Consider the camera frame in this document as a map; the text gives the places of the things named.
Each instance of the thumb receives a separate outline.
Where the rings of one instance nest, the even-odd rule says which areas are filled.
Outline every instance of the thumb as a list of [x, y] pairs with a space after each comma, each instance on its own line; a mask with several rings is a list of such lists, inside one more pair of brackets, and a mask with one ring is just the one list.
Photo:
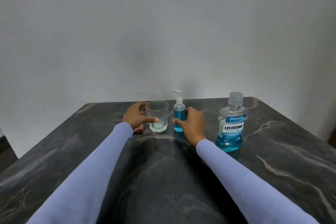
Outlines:
[[173, 119], [173, 122], [175, 122], [177, 125], [179, 125], [181, 128], [184, 127], [185, 121], [182, 121], [178, 118]]
[[143, 116], [143, 122], [146, 123], [154, 123], [154, 122], [158, 122], [159, 119], [156, 118], [156, 117], [146, 117], [146, 116]]

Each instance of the mouthwash bottle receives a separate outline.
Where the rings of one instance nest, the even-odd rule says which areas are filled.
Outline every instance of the mouthwash bottle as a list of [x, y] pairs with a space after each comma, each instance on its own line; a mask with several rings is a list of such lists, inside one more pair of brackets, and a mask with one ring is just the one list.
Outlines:
[[243, 93], [230, 93], [229, 106], [219, 111], [219, 130], [215, 144], [225, 152], [238, 150], [243, 142], [242, 131], [247, 109], [242, 106]]
[[[181, 96], [181, 90], [171, 90], [177, 93], [176, 104], [174, 105], [174, 118], [178, 118], [179, 120], [185, 121], [186, 120], [186, 106], [183, 104], [183, 98]], [[183, 129], [174, 123], [174, 130], [176, 132], [182, 132]]]

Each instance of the clear plastic cap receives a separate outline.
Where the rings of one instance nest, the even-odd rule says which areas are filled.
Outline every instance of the clear plastic cap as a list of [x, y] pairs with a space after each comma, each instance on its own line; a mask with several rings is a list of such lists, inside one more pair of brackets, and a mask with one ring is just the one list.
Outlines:
[[171, 90], [171, 91], [177, 93], [176, 103], [182, 104], [183, 103], [183, 98], [181, 96], [182, 91], [181, 90]]
[[229, 104], [233, 106], [241, 106], [243, 104], [244, 94], [237, 91], [230, 92]]

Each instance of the clear drinking glass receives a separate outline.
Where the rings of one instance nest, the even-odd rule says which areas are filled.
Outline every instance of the clear drinking glass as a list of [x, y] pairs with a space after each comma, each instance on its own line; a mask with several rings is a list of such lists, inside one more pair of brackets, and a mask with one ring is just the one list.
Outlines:
[[159, 122], [149, 123], [149, 128], [157, 133], [165, 131], [168, 126], [168, 107], [165, 101], [153, 101], [146, 104], [146, 113], [148, 117], [156, 117]]

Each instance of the hand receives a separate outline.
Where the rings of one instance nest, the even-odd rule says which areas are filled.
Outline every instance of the hand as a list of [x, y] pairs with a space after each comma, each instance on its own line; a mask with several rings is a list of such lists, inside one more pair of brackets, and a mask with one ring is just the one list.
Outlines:
[[204, 117], [202, 112], [189, 107], [186, 109], [188, 117], [186, 121], [181, 121], [177, 118], [173, 119], [177, 125], [180, 125], [184, 131], [185, 137], [191, 142], [193, 146], [197, 146], [198, 142], [206, 139], [204, 136]]
[[123, 122], [128, 123], [132, 127], [132, 129], [135, 129], [146, 122], [158, 122], [158, 118], [146, 117], [144, 116], [144, 112], [140, 111], [145, 110], [146, 104], [146, 102], [137, 102], [131, 105], [124, 114]]

